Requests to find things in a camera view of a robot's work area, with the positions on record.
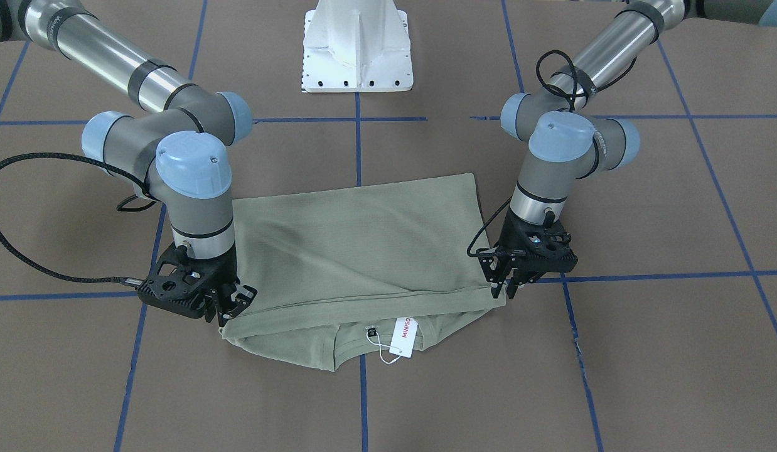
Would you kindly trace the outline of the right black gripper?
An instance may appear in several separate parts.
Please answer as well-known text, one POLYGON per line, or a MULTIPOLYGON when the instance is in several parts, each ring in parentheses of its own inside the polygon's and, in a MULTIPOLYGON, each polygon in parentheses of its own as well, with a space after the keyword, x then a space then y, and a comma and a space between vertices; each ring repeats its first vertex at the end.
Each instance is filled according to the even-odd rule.
POLYGON ((151 306, 188 318, 212 320, 219 327, 242 314, 257 290, 240 285, 236 246, 211 259, 188 257, 184 244, 163 252, 155 269, 136 287, 139 299, 151 306))

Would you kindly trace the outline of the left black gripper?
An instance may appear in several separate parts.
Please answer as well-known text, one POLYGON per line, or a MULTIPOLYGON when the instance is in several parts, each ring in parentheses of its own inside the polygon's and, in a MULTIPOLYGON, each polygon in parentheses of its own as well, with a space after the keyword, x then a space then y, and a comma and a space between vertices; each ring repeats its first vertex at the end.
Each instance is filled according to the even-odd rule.
POLYGON ((552 210, 545 211, 544 224, 528 223, 507 212, 494 248, 478 250, 492 297, 500 297, 505 281, 507 298, 514 299, 522 283, 534 283, 547 272, 571 272, 578 257, 570 242, 571 235, 552 210))

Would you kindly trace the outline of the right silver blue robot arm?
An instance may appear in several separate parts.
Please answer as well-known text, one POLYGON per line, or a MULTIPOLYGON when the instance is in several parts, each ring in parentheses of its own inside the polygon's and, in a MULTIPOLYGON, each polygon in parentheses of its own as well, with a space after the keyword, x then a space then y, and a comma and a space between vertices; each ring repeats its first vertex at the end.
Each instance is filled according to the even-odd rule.
POLYGON ((89 278, 89 284, 133 287, 142 303, 220 326, 242 314, 257 294, 237 275, 232 169, 227 149, 252 129, 248 103, 233 92, 211 94, 106 28, 79 1, 0 1, 0 42, 27 41, 81 64, 147 112, 97 114, 82 132, 82 156, 35 158, 98 166, 125 178, 133 200, 162 203, 173 243, 147 277, 89 278))

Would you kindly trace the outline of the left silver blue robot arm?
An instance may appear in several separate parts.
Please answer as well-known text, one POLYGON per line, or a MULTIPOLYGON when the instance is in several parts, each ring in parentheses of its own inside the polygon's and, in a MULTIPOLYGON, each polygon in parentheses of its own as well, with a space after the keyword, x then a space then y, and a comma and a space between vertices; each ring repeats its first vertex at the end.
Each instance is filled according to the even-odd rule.
POLYGON ((501 128, 527 144, 498 242, 469 249, 491 284, 514 298, 517 289, 549 272, 566 274, 577 264, 571 235, 560 215, 573 183, 613 171, 635 158, 636 127, 623 119, 592 119, 580 110, 633 68, 638 55, 687 18, 777 28, 777 1, 635 1, 577 56, 552 50, 565 64, 549 79, 538 77, 536 94, 512 95, 501 109, 501 128))

